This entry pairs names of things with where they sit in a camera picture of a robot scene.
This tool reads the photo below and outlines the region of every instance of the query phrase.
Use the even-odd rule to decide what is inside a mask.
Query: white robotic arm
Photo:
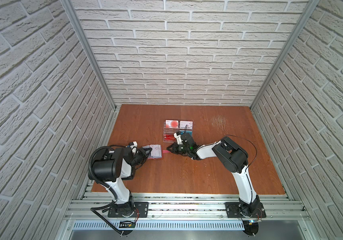
[[[244,217],[251,217],[255,213],[260,205],[260,199],[250,180],[248,154],[242,147],[227,136],[217,142],[202,146],[198,146],[188,133],[176,132],[174,137],[177,139],[177,143],[168,147],[168,150],[173,153],[187,155],[195,160],[218,157],[236,181],[240,196],[240,214]]]

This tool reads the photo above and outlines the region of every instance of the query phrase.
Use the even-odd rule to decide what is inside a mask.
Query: brown wooden board
[[[165,150],[171,144],[163,142],[166,119],[193,121],[193,138],[198,145],[213,143],[226,134],[247,138],[258,151],[256,160],[249,167],[257,194],[285,194],[248,107],[122,105],[108,145],[127,145],[137,141],[138,146],[161,144]],[[251,162],[256,154],[251,143],[231,138],[248,152]],[[163,159],[147,160],[136,171],[134,179],[124,183],[131,192],[238,194],[231,172],[216,157],[197,161],[166,153]],[[92,192],[106,190],[94,184]]]

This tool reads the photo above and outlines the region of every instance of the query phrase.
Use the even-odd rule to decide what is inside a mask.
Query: card
[[[166,128],[178,128],[177,120],[166,120]]]
[[[186,127],[186,129],[193,129],[193,122],[192,121],[180,121],[180,128],[185,129],[185,127]]]

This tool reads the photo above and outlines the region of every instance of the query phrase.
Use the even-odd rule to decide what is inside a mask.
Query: black cable
[[[126,147],[126,146],[113,144],[113,145],[109,145],[109,147]]]

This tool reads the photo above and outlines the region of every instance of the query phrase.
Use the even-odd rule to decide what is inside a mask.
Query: metal extrusion profile
[[[109,105],[111,106],[112,109],[115,110],[116,105],[114,103],[113,97],[111,96],[109,88],[107,87],[105,78],[102,75],[102,71],[98,65],[97,59],[95,58],[92,47],[90,46],[90,43],[87,40],[85,31],[82,28],[81,22],[75,11],[73,3],[71,2],[71,0],[61,0],[61,2],[63,5],[63,8],[65,9],[65,12],[67,13],[69,17],[70,23],[73,25],[74,31],[78,36],[79,42],[81,43],[83,49],[85,50],[85,54],[90,61],[90,65],[92,66],[92,69],[94,70],[94,73],[98,79],[98,82],[101,84],[102,90],[106,95]]]
[[[282,47],[280,53],[278,54],[276,60],[273,63],[272,68],[269,70],[264,82],[261,85],[261,88],[259,89],[256,97],[254,98],[253,102],[251,103],[250,109],[253,110],[258,102],[260,101],[265,89],[273,79],[276,71],[280,67],[280,65],[284,62],[286,56],[288,55],[290,49],[292,48],[294,42],[297,40],[299,34],[303,30],[304,26],[306,25],[306,22],[316,9],[316,6],[318,5],[318,2],[320,0],[309,0],[304,11],[302,12],[301,16],[299,17],[299,20],[297,24],[295,25],[293,31],[290,33],[288,40],[285,42],[284,46]]]

